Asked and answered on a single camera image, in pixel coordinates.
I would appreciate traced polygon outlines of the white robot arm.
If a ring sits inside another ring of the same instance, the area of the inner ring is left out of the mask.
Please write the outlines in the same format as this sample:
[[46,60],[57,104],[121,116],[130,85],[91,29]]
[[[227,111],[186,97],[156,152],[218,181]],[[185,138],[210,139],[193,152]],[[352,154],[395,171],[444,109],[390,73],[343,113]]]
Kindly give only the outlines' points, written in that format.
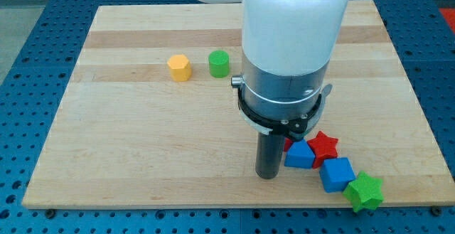
[[348,0],[199,0],[243,5],[242,98],[291,120],[315,105]]

